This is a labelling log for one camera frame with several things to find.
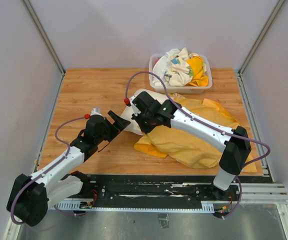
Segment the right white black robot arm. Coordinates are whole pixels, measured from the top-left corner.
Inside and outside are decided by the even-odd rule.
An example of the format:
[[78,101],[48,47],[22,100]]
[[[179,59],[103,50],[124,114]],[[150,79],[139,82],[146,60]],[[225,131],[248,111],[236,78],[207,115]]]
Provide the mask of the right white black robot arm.
[[129,101],[133,111],[131,118],[144,134],[152,132],[155,127],[165,126],[200,138],[221,152],[219,170],[210,193],[216,200],[222,200],[228,195],[229,186],[241,173],[252,150],[247,131],[243,127],[233,129],[215,124],[172,99],[160,103],[146,91],[133,95]]

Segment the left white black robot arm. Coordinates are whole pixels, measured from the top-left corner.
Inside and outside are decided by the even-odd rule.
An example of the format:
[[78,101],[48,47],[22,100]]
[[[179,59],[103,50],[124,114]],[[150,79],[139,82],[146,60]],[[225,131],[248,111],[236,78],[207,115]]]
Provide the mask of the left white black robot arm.
[[71,170],[86,162],[104,141],[111,142],[130,121],[109,111],[111,123],[102,116],[98,108],[83,116],[87,120],[85,128],[71,142],[62,141],[66,150],[55,160],[31,175],[20,174],[14,181],[6,209],[14,224],[36,226],[50,208],[62,200],[92,194],[90,177]]

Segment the white pillow with bear print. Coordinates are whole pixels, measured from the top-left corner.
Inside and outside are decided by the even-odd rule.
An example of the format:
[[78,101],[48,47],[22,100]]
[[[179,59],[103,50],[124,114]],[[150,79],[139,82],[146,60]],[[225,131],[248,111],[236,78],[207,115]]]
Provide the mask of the white pillow with bear print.
[[136,107],[132,101],[142,92],[148,93],[154,100],[157,100],[160,104],[162,104],[165,100],[168,100],[168,97],[165,94],[158,93],[155,91],[151,91],[148,89],[138,89],[129,99],[131,102],[131,106],[126,106],[125,109],[123,110],[122,114],[120,115],[121,118],[130,121],[130,125],[128,125],[124,131],[134,133],[139,136],[143,136],[144,133],[141,131],[140,126],[138,123],[132,119],[133,115],[138,115],[140,114],[140,110],[138,107]]

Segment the yellow pillowcase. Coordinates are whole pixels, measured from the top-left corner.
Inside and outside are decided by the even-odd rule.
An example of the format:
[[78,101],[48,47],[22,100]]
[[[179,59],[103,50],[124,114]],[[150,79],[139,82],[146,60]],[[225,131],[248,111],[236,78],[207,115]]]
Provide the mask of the yellow pillowcase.
[[[240,123],[218,102],[204,98],[191,99],[178,93],[175,102],[192,113],[216,124],[235,129]],[[141,153],[165,159],[171,157],[197,174],[215,175],[222,153],[211,144],[185,131],[158,126],[142,136],[133,146]]]

